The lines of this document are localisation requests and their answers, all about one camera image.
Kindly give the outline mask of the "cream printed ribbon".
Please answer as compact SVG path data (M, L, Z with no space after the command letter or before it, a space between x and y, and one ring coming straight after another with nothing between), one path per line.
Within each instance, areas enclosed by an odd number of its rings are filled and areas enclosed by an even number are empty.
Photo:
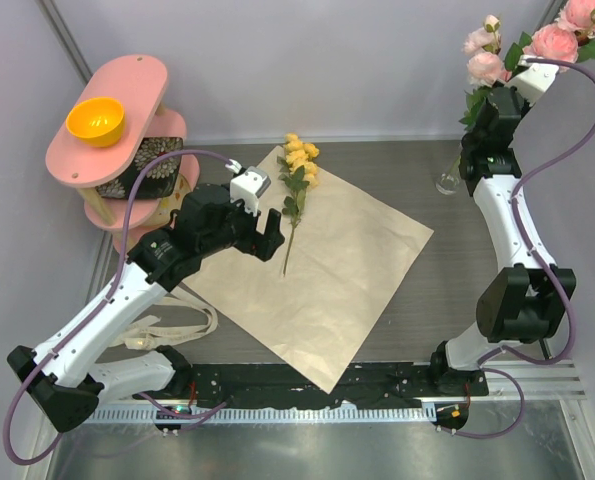
M200 325L163 327L159 326L160 317L146 315L126 327L109 344L109 347L124 346L130 350L151 351L160 346L177 346L201 339L211 334L218 327L216 309L180 287L168 293L155 305L181 309L184 314L196 311L206 316L206 322Z

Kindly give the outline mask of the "orange wrapping paper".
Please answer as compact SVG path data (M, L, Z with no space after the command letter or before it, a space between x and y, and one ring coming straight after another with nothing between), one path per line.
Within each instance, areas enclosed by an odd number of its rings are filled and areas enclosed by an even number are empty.
M218 332L203 361L286 363L325 392L340 380L429 243L433 230L343 174L396 171L358 145L322 143L319 184L272 260L234 249L202 264L189 289L236 332Z

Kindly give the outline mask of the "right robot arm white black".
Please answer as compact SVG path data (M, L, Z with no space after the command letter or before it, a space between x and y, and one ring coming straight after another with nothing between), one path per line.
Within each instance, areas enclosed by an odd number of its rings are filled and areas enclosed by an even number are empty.
M480 390L486 360L552 337L576 287L573 271L558 267L541 242L520 185L510 143L528 110L517 89L488 89L461 140L459 173L488 227L498 273L474 323L431 356L428 380L442 395Z

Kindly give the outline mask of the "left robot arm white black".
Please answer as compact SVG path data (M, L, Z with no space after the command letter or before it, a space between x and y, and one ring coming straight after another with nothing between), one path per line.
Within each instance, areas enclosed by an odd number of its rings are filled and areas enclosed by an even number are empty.
M7 362L59 433L69 432L106 402L156 392L177 399L191 366L171 346L100 364L98 357L144 311L197 273L202 261L234 247L268 261L283 244L281 215L271 209L257 230L259 199L271 182L248 171L229 185L201 184L187 194L169 223L146 233L123 270L79 314L35 348L16 347Z

